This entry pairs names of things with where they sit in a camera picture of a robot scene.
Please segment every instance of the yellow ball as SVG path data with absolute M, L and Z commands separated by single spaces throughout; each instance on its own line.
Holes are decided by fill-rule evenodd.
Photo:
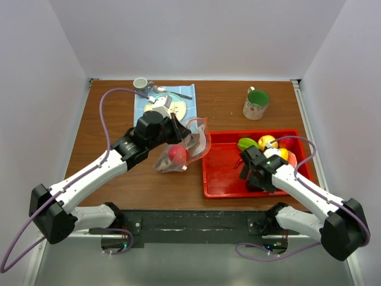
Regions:
M 259 140 L 258 140 L 258 145 L 260 147 L 260 149 L 262 151 L 264 151 L 265 147 L 266 147 L 266 143 L 268 142 L 271 142 L 271 141 L 274 141 L 275 138 L 271 135 L 264 135 L 262 136 Z M 272 143 L 272 145 L 274 148 L 278 148 L 278 142 L 274 142 Z
M 288 160 L 288 150 L 286 148 L 279 148 L 281 158 Z

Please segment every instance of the mug handle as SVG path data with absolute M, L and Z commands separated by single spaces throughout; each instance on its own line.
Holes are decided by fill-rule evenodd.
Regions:
M 153 88 L 154 87 L 154 85 L 155 85 L 155 83 L 153 82 L 153 81 L 149 81 L 148 82 L 148 84 L 147 84 L 147 87 L 148 87 L 148 91 L 150 91 L 151 90 L 151 88 Z

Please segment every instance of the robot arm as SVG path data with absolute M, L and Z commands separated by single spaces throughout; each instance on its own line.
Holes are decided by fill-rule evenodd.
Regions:
M 152 149 L 163 143 L 178 144 L 191 134 L 174 114 L 171 117 L 162 114 L 147 111 L 139 118 L 133 132 L 131 129 L 127 131 L 93 163 L 50 188 L 41 184 L 33 189 L 29 216 L 48 199 L 62 192 L 33 220 L 49 243 L 58 243 L 76 230 L 109 226 L 119 228 L 123 225 L 123 214 L 113 203 L 98 207 L 77 206 L 100 186 L 145 160 Z
M 358 247 L 364 245 L 366 234 L 357 221 L 342 209 L 349 210 L 368 228 L 361 204 L 353 198 L 344 201 L 299 173 L 295 177 L 295 169 L 279 153 L 275 148 L 269 148 L 263 154 L 256 147 L 246 149 L 240 154 L 245 163 L 240 178 L 270 192 L 282 189 L 311 213 L 279 203 L 267 212 L 269 227 L 290 229 L 308 235 L 320 241 L 331 256 L 345 260 Z

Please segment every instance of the white cup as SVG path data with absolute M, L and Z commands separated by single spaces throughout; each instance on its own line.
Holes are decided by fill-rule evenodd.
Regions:
M 148 81 L 144 77 L 138 77 L 133 81 L 133 87 L 136 91 L 139 91 L 143 94 L 148 94 L 149 90 L 154 85 L 153 81 Z

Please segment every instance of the table surface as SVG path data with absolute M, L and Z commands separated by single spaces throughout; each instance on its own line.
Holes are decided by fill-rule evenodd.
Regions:
M 305 136 L 301 113 L 291 82 L 249 81 L 186 81 L 158 80 L 157 85 L 177 86 L 195 84 L 197 112 L 208 118 L 211 131 L 288 129 L 299 130 Z M 266 91 L 270 105 L 261 120 L 248 120 L 242 112 L 247 89 L 254 86 Z M 79 131 L 68 165 L 69 177 L 98 158 L 106 149 L 105 135 L 99 119 L 99 101 L 112 88 L 133 88 L 129 80 L 95 80 L 92 82 Z M 115 92 L 104 102 L 104 116 L 111 142 L 123 136 L 133 125 L 134 95 Z M 308 145 L 304 145 L 307 155 Z M 266 198 L 213 199 L 204 197 L 202 165 L 198 160 L 188 170 L 179 173 L 158 174 L 152 165 L 161 148 L 152 150 L 149 158 L 127 173 L 120 175 L 97 189 L 81 206 L 98 206 L 112 201 L 121 209 L 221 209 L 267 210 L 282 201 L 297 209 L 304 209 L 290 196 Z M 316 171 L 310 163 L 314 181 Z

